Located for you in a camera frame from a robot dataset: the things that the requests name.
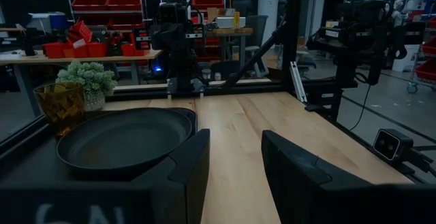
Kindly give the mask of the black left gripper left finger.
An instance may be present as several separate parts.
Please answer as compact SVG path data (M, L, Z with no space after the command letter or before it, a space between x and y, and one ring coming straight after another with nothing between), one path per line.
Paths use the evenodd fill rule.
M200 224L210 168L211 132L202 129L134 179L144 187L133 223Z

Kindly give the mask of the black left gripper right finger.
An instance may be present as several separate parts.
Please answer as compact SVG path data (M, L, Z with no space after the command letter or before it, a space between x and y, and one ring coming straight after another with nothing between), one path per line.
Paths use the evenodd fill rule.
M282 223L351 223L355 190L371 183L271 130L262 132L264 171Z

